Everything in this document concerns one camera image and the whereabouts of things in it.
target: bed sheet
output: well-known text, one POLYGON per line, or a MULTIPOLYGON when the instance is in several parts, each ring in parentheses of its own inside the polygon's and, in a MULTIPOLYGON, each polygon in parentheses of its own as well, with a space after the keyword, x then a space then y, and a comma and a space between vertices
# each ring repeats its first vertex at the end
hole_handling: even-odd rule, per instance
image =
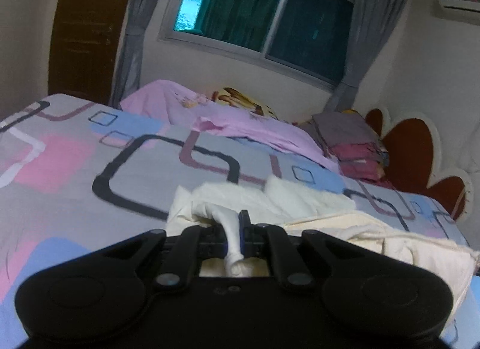
MULTIPOLYGON (((34 272, 164 228, 178 186, 225 180, 261 188, 269 175, 343 193, 392 227, 466 241, 435 200, 334 174, 298 155, 199 134, 57 94, 0 124, 0 348, 26 339, 13 297, 34 272)), ((444 338, 480 341, 473 292, 444 338)))

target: green curtain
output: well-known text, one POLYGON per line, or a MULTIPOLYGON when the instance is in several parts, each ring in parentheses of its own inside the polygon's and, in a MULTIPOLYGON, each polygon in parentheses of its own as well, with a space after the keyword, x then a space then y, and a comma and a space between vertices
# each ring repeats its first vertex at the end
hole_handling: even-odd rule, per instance
POLYGON ((279 0, 203 0, 195 30, 260 51, 279 0))

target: window pane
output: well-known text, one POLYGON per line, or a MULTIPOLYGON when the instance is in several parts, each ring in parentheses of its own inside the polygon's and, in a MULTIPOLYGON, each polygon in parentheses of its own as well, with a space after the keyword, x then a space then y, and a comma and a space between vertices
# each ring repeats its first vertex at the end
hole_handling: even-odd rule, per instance
POLYGON ((346 0, 289 0, 269 59, 340 82, 352 10, 346 0))
POLYGON ((279 0, 183 0, 174 30, 260 51, 279 0))

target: scalloped headboard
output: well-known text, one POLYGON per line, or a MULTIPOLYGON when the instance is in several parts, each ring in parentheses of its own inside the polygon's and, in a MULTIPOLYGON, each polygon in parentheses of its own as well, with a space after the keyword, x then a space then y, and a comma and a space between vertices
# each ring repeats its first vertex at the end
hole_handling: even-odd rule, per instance
POLYGON ((365 121, 382 138, 390 155, 387 179, 402 192, 437 200, 455 220, 472 211, 473 187, 462 169, 440 170, 442 145, 433 122, 424 114, 409 113, 390 121, 384 107, 372 109, 365 121))

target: white wall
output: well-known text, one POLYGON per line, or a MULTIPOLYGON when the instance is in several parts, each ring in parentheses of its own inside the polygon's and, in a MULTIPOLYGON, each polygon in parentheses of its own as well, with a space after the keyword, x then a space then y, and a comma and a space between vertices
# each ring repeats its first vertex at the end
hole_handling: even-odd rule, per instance
POLYGON ((57 0, 0 0, 0 119, 47 95, 57 0))
MULTIPOLYGON (((442 141, 441 169, 455 167, 480 117, 480 26, 453 20, 437 0, 411 0, 406 22, 381 103, 392 119, 407 111, 427 115, 442 141)), ((480 182, 475 177, 474 213, 460 227, 480 247, 480 182)))
MULTIPOLYGON (((193 48, 188 44, 158 41, 169 0, 159 0, 145 36, 141 84, 169 79, 191 90, 211 94, 225 86, 237 88, 264 102, 288 121, 304 121, 322 111, 330 93, 320 87, 255 65, 193 48)), ((358 97, 361 110, 377 102, 398 47, 399 35, 389 41, 364 80, 358 97)))

